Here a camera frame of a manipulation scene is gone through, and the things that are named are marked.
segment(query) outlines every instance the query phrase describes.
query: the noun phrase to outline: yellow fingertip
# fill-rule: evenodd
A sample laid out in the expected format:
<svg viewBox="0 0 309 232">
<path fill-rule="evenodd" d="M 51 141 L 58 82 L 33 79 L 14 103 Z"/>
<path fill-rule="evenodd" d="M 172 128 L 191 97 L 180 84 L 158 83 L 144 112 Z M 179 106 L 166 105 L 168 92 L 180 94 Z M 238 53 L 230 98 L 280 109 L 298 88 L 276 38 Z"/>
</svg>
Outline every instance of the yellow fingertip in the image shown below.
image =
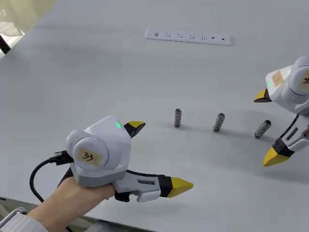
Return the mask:
<svg viewBox="0 0 309 232">
<path fill-rule="evenodd" d="M 170 193 L 167 196 L 169 198 L 175 197 L 183 192 L 186 192 L 193 187 L 192 183 L 182 180 L 177 177 L 171 177 L 171 181 L 172 181 L 173 189 L 170 191 Z"/>
<path fill-rule="evenodd" d="M 266 91 L 266 89 L 263 89 L 261 92 L 259 92 L 259 93 L 255 96 L 254 101 L 264 98 L 264 96 L 265 96 L 265 91 Z"/>
<path fill-rule="evenodd" d="M 278 154 L 273 147 L 266 153 L 263 166 L 268 167 L 278 163 L 285 162 L 289 157 Z"/>
<path fill-rule="evenodd" d="M 128 124 L 130 124 L 131 126 L 137 128 L 142 124 L 146 124 L 145 122 L 141 122 L 141 121 L 129 121 Z"/>
</svg>

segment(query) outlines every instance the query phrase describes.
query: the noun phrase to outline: gray table surface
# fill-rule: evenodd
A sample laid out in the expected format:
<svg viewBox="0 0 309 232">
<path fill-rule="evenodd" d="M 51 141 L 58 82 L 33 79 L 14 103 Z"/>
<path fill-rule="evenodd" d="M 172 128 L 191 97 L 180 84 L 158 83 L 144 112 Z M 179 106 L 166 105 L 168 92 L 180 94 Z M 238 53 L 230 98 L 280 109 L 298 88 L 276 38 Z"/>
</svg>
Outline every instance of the gray table surface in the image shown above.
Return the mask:
<svg viewBox="0 0 309 232">
<path fill-rule="evenodd" d="M 129 168 L 194 183 L 173 199 L 110 199 L 87 214 L 165 232 L 307 231 L 309 156 L 262 166 L 294 115 L 254 104 L 265 75 L 309 47 L 307 0 L 59 0 L 0 61 L 0 197 L 39 203 L 28 178 L 74 129 L 115 114 L 144 120 Z M 234 37 L 232 47 L 149 41 L 148 27 Z M 182 126 L 172 126 L 173 111 Z M 213 133 L 216 115 L 224 128 Z M 252 133 L 264 120 L 272 128 Z M 35 185 L 49 196 L 67 166 Z"/>
</svg>

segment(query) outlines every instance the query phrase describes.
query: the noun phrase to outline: power outlet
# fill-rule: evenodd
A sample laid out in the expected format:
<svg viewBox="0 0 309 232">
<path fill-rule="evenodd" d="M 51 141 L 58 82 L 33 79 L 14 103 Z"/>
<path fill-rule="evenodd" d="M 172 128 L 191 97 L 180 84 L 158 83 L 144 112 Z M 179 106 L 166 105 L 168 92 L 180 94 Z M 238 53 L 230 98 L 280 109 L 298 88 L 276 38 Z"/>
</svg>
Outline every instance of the power outlet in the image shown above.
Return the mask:
<svg viewBox="0 0 309 232">
<path fill-rule="evenodd" d="M 150 40 L 165 40 L 165 41 L 177 41 L 197 44 L 214 44 L 214 45 L 232 45 L 232 37 L 228 35 L 216 35 L 212 33 L 197 33 L 186 32 L 179 30 L 157 30 L 147 29 L 145 36 Z"/>
</svg>

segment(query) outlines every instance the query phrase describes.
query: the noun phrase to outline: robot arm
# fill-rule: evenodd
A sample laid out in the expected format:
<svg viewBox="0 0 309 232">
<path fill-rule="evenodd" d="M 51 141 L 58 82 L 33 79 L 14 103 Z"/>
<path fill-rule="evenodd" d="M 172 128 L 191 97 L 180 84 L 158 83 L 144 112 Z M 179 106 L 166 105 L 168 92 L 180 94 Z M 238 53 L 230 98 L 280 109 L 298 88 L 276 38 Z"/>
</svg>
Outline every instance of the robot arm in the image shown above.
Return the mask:
<svg viewBox="0 0 309 232">
<path fill-rule="evenodd" d="M 294 65 L 266 76 L 267 89 L 254 102 L 276 102 L 296 117 L 267 152 L 263 166 L 288 160 L 292 154 L 309 145 L 309 57 L 300 57 Z"/>
<path fill-rule="evenodd" d="M 115 198 L 129 202 L 130 194 L 138 202 L 158 197 L 174 197 L 193 187 L 180 178 L 156 174 L 142 174 L 127 169 L 131 138 L 145 126 L 144 122 L 130 121 L 122 126 L 114 116 L 108 116 L 86 130 L 74 130 L 67 138 L 67 153 L 73 158 L 70 169 L 61 180 L 74 176 L 84 187 L 111 183 Z"/>
</svg>

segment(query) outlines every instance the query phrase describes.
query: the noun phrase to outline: handwritten number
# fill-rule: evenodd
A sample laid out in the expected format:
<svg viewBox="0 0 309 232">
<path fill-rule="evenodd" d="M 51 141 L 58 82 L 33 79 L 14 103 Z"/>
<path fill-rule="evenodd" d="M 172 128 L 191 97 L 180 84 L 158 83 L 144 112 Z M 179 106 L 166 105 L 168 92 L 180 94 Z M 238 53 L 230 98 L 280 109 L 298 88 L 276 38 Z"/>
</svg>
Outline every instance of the handwritten number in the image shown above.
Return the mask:
<svg viewBox="0 0 309 232">
<path fill-rule="evenodd" d="M 83 155 L 82 157 L 83 160 L 86 160 L 87 162 L 93 160 L 93 155 L 92 154 L 89 154 L 88 152 L 85 152 L 85 154 Z"/>
</svg>

